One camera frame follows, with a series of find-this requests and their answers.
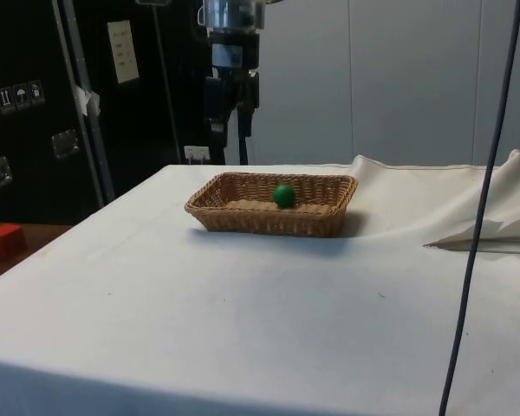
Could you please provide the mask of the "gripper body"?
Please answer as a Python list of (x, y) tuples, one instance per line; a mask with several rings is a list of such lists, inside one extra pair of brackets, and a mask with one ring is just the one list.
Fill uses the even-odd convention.
[(218, 70), (255, 70), (259, 66), (259, 42), (256, 32), (213, 30), (209, 34), (211, 64)]

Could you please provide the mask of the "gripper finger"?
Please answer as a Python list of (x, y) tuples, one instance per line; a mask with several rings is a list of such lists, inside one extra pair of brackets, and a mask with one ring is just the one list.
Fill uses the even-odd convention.
[(252, 118), (259, 108), (259, 73), (249, 71), (238, 84), (237, 90), (237, 136), (239, 161), (249, 164), (247, 139), (252, 135)]
[(204, 117), (208, 126), (213, 164), (225, 164), (230, 112), (227, 102), (228, 81), (225, 71), (205, 78)]

